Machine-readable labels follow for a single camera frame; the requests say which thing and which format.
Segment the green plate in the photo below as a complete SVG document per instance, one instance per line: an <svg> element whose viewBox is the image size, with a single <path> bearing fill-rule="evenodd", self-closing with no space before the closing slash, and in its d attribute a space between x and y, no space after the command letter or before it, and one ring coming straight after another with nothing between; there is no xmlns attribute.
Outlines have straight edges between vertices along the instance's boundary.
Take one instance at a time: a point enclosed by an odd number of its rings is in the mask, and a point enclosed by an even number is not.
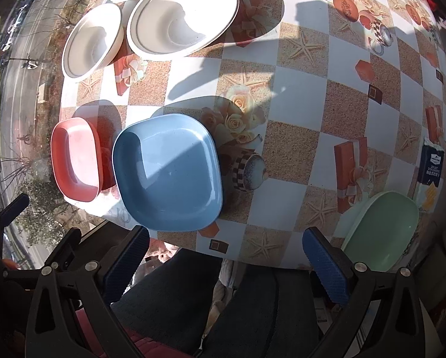
<svg viewBox="0 0 446 358"><path fill-rule="evenodd" d="M406 249L418 221L412 199L395 191L381 192L367 201L341 249L353 263L388 271Z"/></svg>

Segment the blue plate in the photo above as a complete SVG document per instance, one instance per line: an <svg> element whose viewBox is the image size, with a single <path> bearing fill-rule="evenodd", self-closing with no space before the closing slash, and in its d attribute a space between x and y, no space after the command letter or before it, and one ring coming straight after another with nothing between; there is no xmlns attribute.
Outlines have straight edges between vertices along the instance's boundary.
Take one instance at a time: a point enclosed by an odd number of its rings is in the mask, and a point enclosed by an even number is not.
<svg viewBox="0 0 446 358"><path fill-rule="evenodd" d="M120 195L142 226L161 232L207 227L222 207L212 137L197 120L166 114L120 132L112 154Z"/></svg>

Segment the screw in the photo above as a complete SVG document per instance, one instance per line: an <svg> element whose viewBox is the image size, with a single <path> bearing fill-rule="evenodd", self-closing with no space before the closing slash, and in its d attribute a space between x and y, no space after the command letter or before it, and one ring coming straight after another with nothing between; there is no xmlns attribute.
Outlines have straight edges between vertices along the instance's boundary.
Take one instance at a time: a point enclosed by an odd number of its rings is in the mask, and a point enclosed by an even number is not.
<svg viewBox="0 0 446 358"><path fill-rule="evenodd" d="M47 276L50 272L52 272L52 268L50 266L45 266L41 270L42 276Z"/></svg>
<svg viewBox="0 0 446 358"><path fill-rule="evenodd" d="M367 271L367 265L364 263L356 263L354 265L354 268L356 269L356 271L358 272L365 272Z"/></svg>
<svg viewBox="0 0 446 358"><path fill-rule="evenodd" d="M97 269L97 262L96 261L89 261L87 264L85 264L85 270L86 271L94 271Z"/></svg>
<svg viewBox="0 0 446 358"><path fill-rule="evenodd" d="M404 277L409 277L410 270L408 270L407 268L401 268L401 275L403 275Z"/></svg>

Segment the person's leg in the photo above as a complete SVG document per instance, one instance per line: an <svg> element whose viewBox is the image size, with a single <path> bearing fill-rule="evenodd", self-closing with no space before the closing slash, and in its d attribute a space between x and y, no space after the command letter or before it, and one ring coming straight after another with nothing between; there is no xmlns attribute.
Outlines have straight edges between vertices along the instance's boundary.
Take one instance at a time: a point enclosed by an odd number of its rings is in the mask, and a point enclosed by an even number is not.
<svg viewBox="0 0 446 358"><path fill-rule="evenodd" d="M201 358L306 357L318 343L307 271L249 265Z"/></svg>
<svg viewBox="0 0 446 358"><path fill-rule="evenodd" d="M181 249L112 304L120 323L172 348L200 346L221 258Z"/></svg>

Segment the red fabric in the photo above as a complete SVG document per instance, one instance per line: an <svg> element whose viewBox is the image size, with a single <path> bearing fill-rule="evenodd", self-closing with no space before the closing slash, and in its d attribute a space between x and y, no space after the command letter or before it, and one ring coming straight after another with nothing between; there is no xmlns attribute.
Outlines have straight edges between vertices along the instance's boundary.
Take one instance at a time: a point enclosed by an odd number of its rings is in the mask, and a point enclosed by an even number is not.
<svg viewBox="0 0 446 358"><path fill-rule="evenodd" d="M430 10L431 10L432 12L435 12L437 9L439 9L439 6L438 6L437 3L434 2L433 0L427 0L427 2L428 2L428 4L429 4Z"/></svg>
<svg viewBox="0 0 446 358"><path fill-rule="evenodd" d="M92 352L100 358L107 358L107 354L105 354L102 346L100 346L97 336L92 330L92 326L90 325L84 308L76 311L76 315ZM160 342L156 342L151 338L142 337L128 328L124 329L132 342L135 343L135 346L145 355L145 358L192 358L188 354L182 353L181 351L175 350Z"/></svg>

